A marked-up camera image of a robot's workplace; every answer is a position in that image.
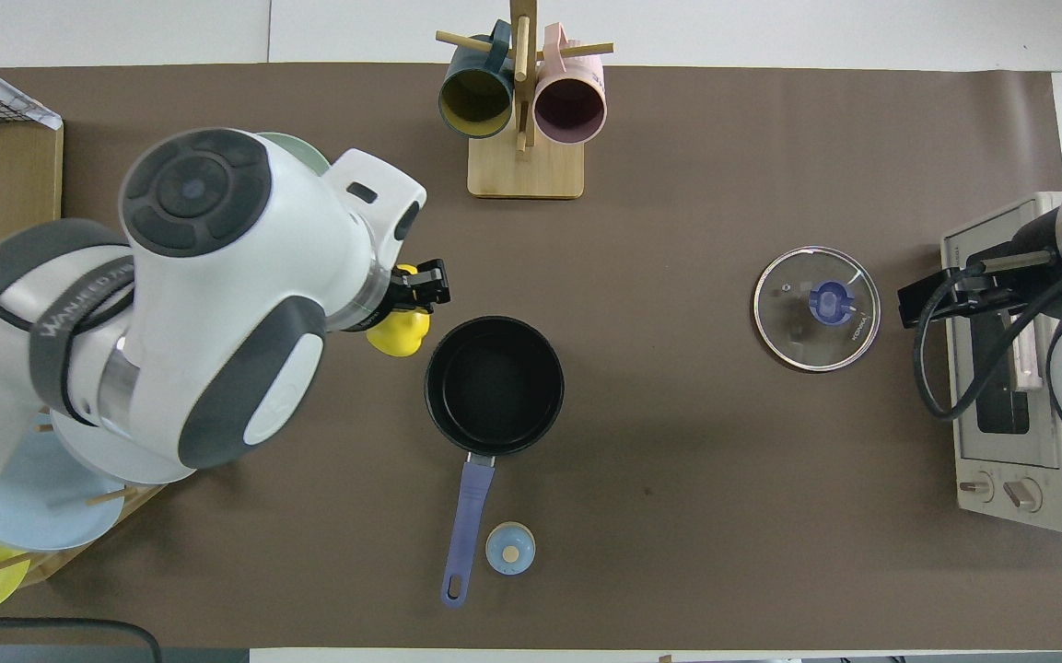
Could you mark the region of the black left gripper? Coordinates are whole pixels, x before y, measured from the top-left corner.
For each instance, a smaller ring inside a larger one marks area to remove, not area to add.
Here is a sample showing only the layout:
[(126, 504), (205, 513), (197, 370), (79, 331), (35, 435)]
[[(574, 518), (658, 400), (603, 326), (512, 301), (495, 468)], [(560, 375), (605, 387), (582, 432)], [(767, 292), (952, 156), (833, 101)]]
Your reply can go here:
[[(386, 273), (386, 289), (372, 311), (372, 324), (379, 326), (392, 313), (422, 313), (424, 308), (447, 305), (451, 301), (445, 261), (433, 259), (418, 264), (397, 264)], [(408, 283), (415, 277), (415, 285)]]

